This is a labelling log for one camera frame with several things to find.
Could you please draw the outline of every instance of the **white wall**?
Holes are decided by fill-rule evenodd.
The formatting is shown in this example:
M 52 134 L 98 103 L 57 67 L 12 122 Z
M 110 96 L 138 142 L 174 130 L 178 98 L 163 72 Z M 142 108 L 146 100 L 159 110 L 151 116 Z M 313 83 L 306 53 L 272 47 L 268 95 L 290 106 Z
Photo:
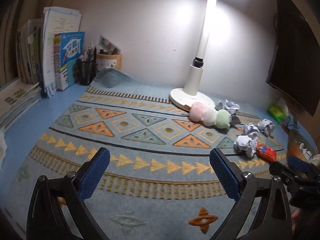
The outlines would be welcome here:
M 122 70 L 152 84 L 182 87 L 196 53 L 206 0 L 53 0 L 78 9 L 81 31 L 123 51 Z M 218 0 L 200 91 L 266 109 L 279 93 L 265 83 L 273 56 L 276 0 Z

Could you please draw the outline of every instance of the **black mesh pen holder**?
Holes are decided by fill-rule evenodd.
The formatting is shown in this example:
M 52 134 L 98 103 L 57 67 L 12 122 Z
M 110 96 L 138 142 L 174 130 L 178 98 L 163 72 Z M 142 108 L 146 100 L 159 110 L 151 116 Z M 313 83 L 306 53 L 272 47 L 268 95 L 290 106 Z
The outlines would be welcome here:
M 97 64 L 94 60 L 78 61 L 79 82 L 82 86 L 89 86 L 96 76 Z

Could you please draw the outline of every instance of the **red snack package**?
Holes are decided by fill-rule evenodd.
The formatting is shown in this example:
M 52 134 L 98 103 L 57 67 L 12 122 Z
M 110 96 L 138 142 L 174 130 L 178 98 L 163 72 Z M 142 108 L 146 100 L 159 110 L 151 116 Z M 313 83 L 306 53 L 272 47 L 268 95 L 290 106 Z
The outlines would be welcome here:
M 276 151 L 271 149 L 270 147 L 262 144 L 262 143 L 258 143 L 258 145 L 257 145 L 257 155 L 260 158 L 263 158 L 268 162 L 276 162 L 277 161 Z

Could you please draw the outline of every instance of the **blue book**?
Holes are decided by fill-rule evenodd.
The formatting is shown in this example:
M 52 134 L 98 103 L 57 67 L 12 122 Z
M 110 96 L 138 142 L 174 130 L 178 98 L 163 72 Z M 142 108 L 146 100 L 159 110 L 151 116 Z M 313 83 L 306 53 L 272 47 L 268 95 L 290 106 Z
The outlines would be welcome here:
M 54 70 L 57 90 L 65 90 L 79 80 L 76 60 L 82 55 L 84 32 L 60 33 L 54 37 Z

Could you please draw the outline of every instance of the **orange triangle pattern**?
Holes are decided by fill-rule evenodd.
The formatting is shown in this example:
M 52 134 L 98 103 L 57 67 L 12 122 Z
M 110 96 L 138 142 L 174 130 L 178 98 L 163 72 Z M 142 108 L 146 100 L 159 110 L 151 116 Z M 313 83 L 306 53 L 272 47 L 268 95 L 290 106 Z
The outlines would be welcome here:
M 182 126 L 184 129 L 186 129 L 189 132 L 192 132 L 193 130 L 201 126 L 201 124 L 199 123 L 194 123 L 190 121 L 182 121 L 182 120 L 175 120 L 175 119 L 172 119 L 172 121 L 175 121 L 178 125 Z
M 97 122 L 84 127 L 80 127 L 78 128 L 78 130 L 114 137 L 113 133 L 109 130 L 104 122 Z
M 104 119 L 104 120 L 126 113 L 126 112 L 113 111 L 113 110 L 102 109 L 102 108 L 96 108 L 96 111 L 101 116 L 101 118 Z
M 207 148 L 210 149 L 211 147 L 198 139 L 196 136 L 189 134 L 186 137 L 182 138 L 181 140 L 175 142 L 173 146 L 179 147 L 190 147 L 190 148 Z

